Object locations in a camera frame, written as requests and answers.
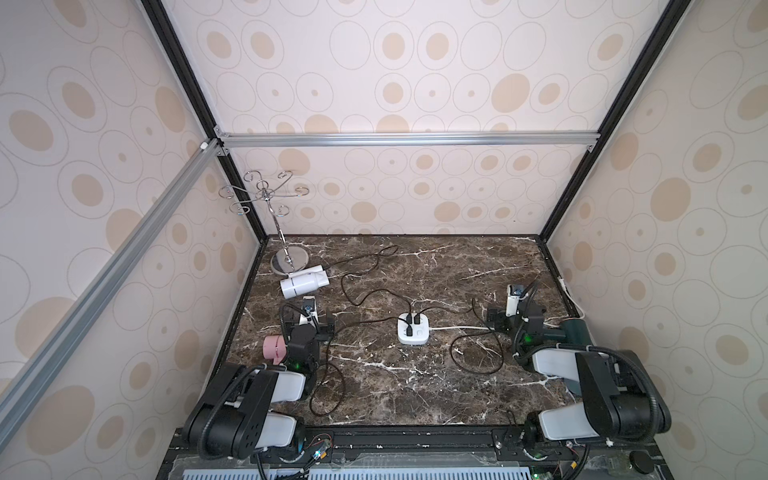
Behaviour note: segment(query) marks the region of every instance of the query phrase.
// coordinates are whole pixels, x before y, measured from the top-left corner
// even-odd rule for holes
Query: connector
[[[320,460],[321,458],[325,458],[326,452],[331,447],[331,442],[328,439],[323,440],[323,444],[320,446],[320,448],[317,449],[316,452],[312,454],[312,458],[315,460]]]

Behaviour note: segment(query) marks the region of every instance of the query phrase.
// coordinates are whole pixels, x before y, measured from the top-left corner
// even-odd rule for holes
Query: beige wall panel
[[[197,402],[257,241],[211,163],[0,455],[0,478],[153,480]]]
[[[285,233],[538,233],[584,156],[584,145],[233,149],[241,171],[295,176],[310,194],[275,199]],[[247,184],[255,190],[255,181]],[[257,212],[268,233],[264,202]]]
[[[673,415],[675,478],[768,472],[768,2],[684,19],[549,246]]]
[[[131,0],[0,5],[0,390],[200,145]]]
[[[666,2],[166,1],[237,133],[587,130]]]

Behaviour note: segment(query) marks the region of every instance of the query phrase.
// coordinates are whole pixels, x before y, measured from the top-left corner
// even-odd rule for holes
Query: vent grille
[[[290,475],[296,470],[271,469],[267,480]],[[256,469],[229,468],[186,470],[184,480],[261,480]],[[325,468],[310,470],[309,480],[531,480],[527,467],[456,468]]]

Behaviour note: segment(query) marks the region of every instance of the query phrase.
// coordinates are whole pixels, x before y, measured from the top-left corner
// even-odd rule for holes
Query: round metal base
[[[285,250],[282,248],[272,257],[270,265],[272,266],[272,271],[277,275],[288,276],[288,273],[304,270],[310,262],[310,253],[302,247],[292,245],[288,247],[288,254],[291,260],[293,260],[293,268],[287,262]]]

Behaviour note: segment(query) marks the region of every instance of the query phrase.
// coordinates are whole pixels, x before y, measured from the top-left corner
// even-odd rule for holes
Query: dark marble tabletop
[[[554,288],[554,279],[533,239],[522,237],[291,237],[289,242],[310,252],[310,266],[324,266],[364,253],[398,245],[397,254],[382,258],[379,268],[363,276],[348,276],[349,295],[357,300],[364,293],[387,288],[413,300],[414,310],[444,306],[466,311],[477,300],[476,312],[485,318],[487,306],[503,307],[509,283],[528,284],[536,276],[541,286],[537,301],[546,307],[548,322],[558,323],[567,313]],[[270,241],[257,279],[229,353],[229,361],[253,365],[263,362],[262,340],[280,333],[278,307],[283,302],[280,278],[270,271],[269,259],[278,243]],[[327,416],[316,416],[308,402],[276,405],[276,411],[301,415],[308,425],[444,425],[505,424],[511,412],[522,423],[530,411],[572,403],[573,396],[557,378],[529,373],[517,366],[509,353],[510,341],[500,335],[504,366],[491,375],[476,375],[457,368],[449,355],[449,344],[477,329],[444,329],[430,332],[423,346],[405,346],[397,339],[396,322],[388,320],[360,326],[359,321],[397,316],[406,311],[403,301],[388,293],[374,293],[361,306],[344,297],[340,277],[372,266],[376,258],[355,260],[329,270],[330,285],[317,290],[321,313],[336,318],[339,334],[329,357],[343,372],[346,395],[339,408]],[[292,299],[295,305],[299,299]],[[472,313],[444,310],[425,313],[431,327],[481,326]],[[475,371],[493,370],[500,362],[493,335],[461,339],[454,357]],[[338,373],[329,370],[316,392],[317,412],[327,412],[339,399]]]

